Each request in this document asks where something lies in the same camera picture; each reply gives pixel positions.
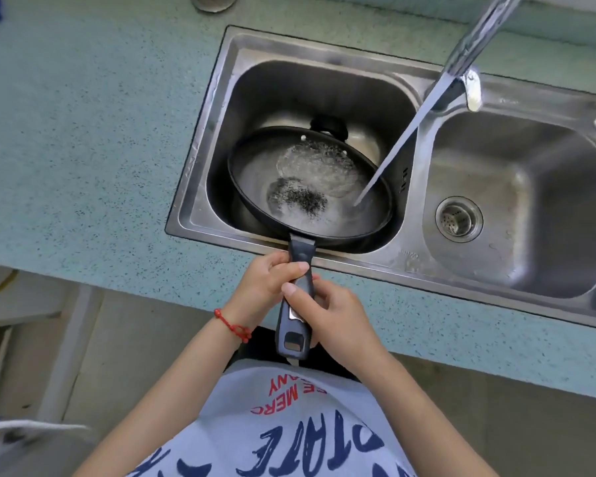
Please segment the person's right hand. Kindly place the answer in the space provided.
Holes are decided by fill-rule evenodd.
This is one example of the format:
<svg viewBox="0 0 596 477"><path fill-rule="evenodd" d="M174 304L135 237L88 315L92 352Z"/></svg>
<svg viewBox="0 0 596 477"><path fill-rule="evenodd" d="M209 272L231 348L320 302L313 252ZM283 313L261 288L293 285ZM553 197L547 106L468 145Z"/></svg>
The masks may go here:
<svg viewBox="0 0 596 477"><path fill-rule="evenodd" d="M362 303L350 289L328 281L327 300L326 323L308 324L330 356L362 379L390 354L374 331Z"/></svg>

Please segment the person's left hand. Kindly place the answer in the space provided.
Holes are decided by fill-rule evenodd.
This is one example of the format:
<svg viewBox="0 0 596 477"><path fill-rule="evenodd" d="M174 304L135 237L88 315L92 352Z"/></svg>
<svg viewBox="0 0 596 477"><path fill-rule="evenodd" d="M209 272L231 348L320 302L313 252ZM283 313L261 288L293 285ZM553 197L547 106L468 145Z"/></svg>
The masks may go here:
<svg viewBox="0 0 596 477"><path fill-rule="evenodd" d="M281 286L271 285L272 266L289 262L286 251L255 257L227 303L214 310L215 317L243 343L251 340L254 329L282 299Z"/></svg>

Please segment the black frying pan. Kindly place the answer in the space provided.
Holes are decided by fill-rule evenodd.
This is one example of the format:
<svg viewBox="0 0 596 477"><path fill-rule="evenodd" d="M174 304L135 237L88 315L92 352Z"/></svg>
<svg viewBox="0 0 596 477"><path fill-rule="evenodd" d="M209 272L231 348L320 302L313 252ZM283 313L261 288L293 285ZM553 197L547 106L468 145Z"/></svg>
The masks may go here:
<svg viewBox="0 0 596 477"><path fill-rule="evenodd" d="M395 213L389 184L378 176L357 203L377 167L328 129L272 126L254 130L231 149L227 167L244 206L260 223L288 242L291 262L311 265L318 248L370 242ZM315 218L277 217L266 192L280 177L296 177L324 194L327 209Z"/></svg>

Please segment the person's right forearm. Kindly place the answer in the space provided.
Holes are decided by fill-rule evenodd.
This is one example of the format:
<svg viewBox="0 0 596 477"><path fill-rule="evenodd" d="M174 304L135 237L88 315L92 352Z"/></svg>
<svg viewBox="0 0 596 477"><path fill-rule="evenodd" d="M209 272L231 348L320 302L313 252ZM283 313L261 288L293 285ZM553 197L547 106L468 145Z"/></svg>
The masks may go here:
<svg viewBox="0 0 596 477"><path fill-rule="evenodd" d="M499 477L388 351L354 374L372 393L418 477Z"/></svg>

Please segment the person's left forearm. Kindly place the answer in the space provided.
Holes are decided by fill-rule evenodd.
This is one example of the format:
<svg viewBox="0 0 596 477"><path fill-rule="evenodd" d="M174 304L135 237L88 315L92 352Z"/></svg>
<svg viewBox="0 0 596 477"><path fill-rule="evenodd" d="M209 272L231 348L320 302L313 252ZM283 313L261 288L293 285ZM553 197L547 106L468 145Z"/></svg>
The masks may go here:
<svg viewBox="0 0 596 477"><path fill-rule="evenodd" d="M242 341L216 317L195 334L73 477L124 477L190 425Z"/></svg>

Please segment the steel wool scourer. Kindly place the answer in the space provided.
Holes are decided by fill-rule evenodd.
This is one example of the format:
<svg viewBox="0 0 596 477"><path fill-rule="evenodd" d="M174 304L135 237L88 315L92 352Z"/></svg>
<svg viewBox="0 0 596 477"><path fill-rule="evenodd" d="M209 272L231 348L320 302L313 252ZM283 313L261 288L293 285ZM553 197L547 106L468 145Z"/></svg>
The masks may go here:
<svg viewBox="0 0 596 477"><path fill-rule="evenodd" d="M315 218L328 205L324 194L306 186L296 177L280 177L266 192L270 213L277 217L306 216Z"/></svg>

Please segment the white printed t-shirt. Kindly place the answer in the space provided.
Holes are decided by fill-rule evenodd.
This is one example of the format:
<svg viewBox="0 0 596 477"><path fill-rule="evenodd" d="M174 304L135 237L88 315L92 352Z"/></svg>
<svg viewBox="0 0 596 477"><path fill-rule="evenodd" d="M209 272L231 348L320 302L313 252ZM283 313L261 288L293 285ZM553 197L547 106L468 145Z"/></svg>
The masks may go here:
<svg viewBox="0 0 596 477"><path fill-rule="evenodd" d="M416 477L361 383L240 360L199 417L127 477Z"/></svg>

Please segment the glass lid with black knob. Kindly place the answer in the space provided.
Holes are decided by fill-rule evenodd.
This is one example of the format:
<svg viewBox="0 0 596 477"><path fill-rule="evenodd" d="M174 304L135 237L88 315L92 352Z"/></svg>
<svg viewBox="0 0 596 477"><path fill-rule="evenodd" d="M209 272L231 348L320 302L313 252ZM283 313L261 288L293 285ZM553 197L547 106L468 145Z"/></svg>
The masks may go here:
<svg viewBox="0 0 596 477"><path fill-rule="evenodd" d="M252 122L251 129L288 126L310 129L312 121L316 119L315 129L332 129L334 132L324 131L328 135L347 135L345 142L355 148L373 162L376 166L382 162L388 148L378 137L377 132L359 123L348 123L333 116L314 116L302 112L276 111L261 115Z"/></svg>

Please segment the metal sink drain strainer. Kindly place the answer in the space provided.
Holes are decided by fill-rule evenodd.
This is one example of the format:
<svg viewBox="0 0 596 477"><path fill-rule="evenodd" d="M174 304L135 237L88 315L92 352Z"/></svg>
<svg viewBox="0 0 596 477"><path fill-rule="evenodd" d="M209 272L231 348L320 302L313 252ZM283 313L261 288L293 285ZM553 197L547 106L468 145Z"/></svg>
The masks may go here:
<svg viewBox="0 0 596 477"><path fill-rule="evenodd" d="M444 199L435 211L435 224L449 241L467 243L475 240L484 227L484 216L472 200L452 196Z"/></svg>

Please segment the stainless steel double sink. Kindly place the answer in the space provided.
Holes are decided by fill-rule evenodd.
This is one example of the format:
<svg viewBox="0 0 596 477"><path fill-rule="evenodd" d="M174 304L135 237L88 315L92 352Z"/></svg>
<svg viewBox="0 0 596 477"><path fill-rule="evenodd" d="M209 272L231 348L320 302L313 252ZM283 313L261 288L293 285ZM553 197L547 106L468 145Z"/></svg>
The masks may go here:
<svg viewBox="0 0 596 477"><path fill-rule="evenodd" d="M276 111L326 114L377 132L388 152L440 67L276 33L226 29L166 224L167 234L263 254L286 240L230 181L229 151ZM366 243L319 248L314 266L596 328L596 95L480 75L430 113L384 171L389 225ZM435 211L461 196L481 234L444 238Z"/></svg>

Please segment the round metal countertop fitting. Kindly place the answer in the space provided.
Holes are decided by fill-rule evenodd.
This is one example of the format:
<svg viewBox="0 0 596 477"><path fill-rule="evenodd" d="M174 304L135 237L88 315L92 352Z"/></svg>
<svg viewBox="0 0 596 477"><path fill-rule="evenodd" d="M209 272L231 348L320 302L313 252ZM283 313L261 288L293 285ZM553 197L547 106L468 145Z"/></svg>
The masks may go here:
<svg viewBox="0 0 596 477"><path fill-rule="evenodd" d="M202 13L218 14L228 10L237 0L190 0L193 7Z"/></svg>

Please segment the chrome faucet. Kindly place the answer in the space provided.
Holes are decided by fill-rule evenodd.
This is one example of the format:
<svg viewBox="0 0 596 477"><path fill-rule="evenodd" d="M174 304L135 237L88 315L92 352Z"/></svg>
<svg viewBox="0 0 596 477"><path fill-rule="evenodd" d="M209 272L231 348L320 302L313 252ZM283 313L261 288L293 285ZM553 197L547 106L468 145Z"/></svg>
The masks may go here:
<svg viewBox="0 0 596 477"><path fill-rule="evenodd" d="M427 93L426 98L434 102L432 111L445 111L462 95L470 112L482 108L482 82L474 62L521 1L487 0L483 12L453 48L440 77Z"/></svg>

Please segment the white cabinet frame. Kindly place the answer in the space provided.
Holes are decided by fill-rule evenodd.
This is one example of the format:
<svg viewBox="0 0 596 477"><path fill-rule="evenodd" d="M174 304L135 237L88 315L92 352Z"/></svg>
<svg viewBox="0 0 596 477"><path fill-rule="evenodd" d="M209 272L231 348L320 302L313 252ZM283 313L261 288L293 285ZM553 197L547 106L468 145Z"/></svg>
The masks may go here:
<svg viewBox="0 0 596 477"><path fill-rule="evenodd" d="M103 296L0 266L0 417L63 420Z"/></svg>

